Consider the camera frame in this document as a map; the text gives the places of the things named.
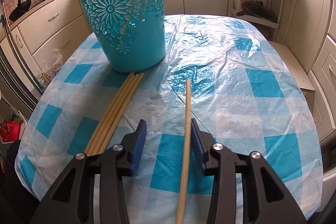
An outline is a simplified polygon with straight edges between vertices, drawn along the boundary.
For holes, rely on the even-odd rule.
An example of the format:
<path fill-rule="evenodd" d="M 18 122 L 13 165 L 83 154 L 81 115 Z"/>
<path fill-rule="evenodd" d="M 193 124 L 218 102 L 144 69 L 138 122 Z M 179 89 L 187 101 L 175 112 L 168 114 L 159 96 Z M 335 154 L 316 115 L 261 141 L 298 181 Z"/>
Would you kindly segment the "black wok pan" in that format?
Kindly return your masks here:
<path fill-rule="evenodd" d="M 18 0 L 17 7 L 9 15 L 9 20 L 15 22 L 22 15 L 24 15 L 26 12 L 29 11 L 30 6 L 31 6 L 31 0 L 25 0 L 23 2 L 21 0 Z"/>

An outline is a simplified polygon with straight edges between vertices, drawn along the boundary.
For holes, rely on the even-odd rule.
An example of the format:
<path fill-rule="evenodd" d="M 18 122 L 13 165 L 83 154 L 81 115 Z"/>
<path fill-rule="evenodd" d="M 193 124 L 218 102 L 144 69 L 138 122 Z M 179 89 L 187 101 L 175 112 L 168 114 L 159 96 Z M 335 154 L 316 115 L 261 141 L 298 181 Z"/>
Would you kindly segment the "blue white checkered tablecloth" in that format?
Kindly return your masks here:
<path fill-rule="evenodd" d="M 319 208 L 322 157 L 306 99 L 285 63 L 242 20 L 165 17 L 165 58 L 145 71 L 111 144 L 147 123 L 139 170 L 123 180 L 131 223 L 174 223 L 185 130 L 185 82 L 193 117 L 216 141 L 244 155 L 259 151 L 305 217 Z M 126 75 L 112 70 L 95 35 L 86 38 L 49 84 L 23 133 L 15 171 L 42 198 L 85 150 Z"/>

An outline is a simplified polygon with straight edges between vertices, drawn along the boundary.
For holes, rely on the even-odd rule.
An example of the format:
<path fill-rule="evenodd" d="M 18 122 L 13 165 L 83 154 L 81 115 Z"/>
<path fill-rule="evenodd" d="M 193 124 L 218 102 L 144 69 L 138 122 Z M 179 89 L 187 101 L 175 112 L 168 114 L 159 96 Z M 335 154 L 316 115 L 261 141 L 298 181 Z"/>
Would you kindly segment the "black pan on rack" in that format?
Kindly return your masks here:
<path fill-rule="evenodd" d="M 260 19 L 276 22 L 277 17 L 274 12 L 264 7 L 262 1 L 246 1 L 243 9 L 235 14 L 236 16 L 250 15 Z"/>

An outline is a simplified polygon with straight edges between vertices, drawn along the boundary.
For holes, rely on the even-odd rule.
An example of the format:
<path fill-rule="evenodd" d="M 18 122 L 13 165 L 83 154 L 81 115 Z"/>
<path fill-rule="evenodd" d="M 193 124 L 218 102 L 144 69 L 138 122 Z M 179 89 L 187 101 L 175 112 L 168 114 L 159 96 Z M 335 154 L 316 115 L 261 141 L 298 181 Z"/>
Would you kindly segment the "teal perforated plastic basket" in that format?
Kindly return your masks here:
<path fill-rule="evenodd" d="M 80 3 L 115 71 L 143 71 L 164 58 L 164 0 L 80 0 Z"/>

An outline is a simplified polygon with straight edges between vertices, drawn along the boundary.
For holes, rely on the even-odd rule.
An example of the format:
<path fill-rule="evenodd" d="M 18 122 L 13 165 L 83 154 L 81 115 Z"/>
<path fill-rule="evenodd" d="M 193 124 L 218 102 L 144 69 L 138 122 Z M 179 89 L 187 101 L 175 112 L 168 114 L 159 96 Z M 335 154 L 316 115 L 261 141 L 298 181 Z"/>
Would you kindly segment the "single wooden chopstick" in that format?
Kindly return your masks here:
<path fill-rule="evenodd" d="M 186 103 L 185 103 L 185 137 L 183 145 L 182 173 L 175 223 L 183 224 L 187 197 L 187 184 L 190 166 L 190 143 L 191 143 L 191 80 L 186 80 Z"/>

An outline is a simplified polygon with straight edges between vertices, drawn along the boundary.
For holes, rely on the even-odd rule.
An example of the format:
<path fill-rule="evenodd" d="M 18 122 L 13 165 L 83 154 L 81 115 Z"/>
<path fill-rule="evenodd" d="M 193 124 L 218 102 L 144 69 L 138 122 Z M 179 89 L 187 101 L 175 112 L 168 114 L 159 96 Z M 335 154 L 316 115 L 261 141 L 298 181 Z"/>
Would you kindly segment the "clear plastic bag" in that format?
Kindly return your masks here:
<path fill-rule="evenodd" d="M 42 62 L 42 74 L 50 83 L 64 65 L 62 54 L 58 49 L 53 49 Z"/>

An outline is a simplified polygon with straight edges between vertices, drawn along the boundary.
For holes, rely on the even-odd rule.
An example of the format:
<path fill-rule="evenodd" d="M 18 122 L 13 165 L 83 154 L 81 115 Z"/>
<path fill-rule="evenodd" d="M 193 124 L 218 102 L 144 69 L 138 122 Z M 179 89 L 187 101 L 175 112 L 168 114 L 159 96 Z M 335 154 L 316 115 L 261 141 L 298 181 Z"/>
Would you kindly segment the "wooden stool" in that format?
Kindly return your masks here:
<path fill-rule="evenodd" d="M 304 71 L 298 60 L 295 58 L 293 53 L 291 53 L 289 48 L 276 42 L 270 41 L 269 43 L 284 61 L 301 91 L 313 93 L 314 87 L 310 82 L 309 77 L 307 76 L 306 72 Z"/>

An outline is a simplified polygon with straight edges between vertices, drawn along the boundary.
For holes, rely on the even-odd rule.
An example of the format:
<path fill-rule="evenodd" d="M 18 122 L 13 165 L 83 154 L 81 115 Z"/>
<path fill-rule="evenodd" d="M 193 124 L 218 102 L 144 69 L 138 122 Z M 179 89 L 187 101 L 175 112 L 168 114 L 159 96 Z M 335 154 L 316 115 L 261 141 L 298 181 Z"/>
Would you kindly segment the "red toy item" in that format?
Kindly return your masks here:
<path fill-rule="evenodd" d="M 17 114 L 11 113 L 1 123 L 0 134 L 2 143 L 19 140 L 21 124 L 22 119 Z"/>

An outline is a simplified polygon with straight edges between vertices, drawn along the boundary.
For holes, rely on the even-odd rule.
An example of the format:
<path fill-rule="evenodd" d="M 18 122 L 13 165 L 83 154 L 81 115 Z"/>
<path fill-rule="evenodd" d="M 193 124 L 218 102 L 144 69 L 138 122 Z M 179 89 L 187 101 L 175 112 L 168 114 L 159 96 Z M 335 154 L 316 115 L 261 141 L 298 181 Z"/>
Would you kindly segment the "cream kitchen cabinets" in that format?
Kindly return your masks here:
<path fill-rule="evenodd" d="M 18 1 L 4 0 L 11 13 Z M 65 34 L 66 28 L 88 34 L 78 3 L 62 0 L 31 0 L 30 10 L 13 23 L 14 44 L 19 48 L 32 73 L 38 74 L 46 52 L 58 49 L 67 58 L 79 45 L 79 39 Z M 165 14 L 234 16 L 246 0 L 165 0 Z M 335 139 L 335 0 L 257 0 L 276 14 L 275 23 L 263 23 L 248 15 L 243 20 L 256 24 L 276 48 L 285 45 L 314 86 L 310 100 L 321 142 Z"/>

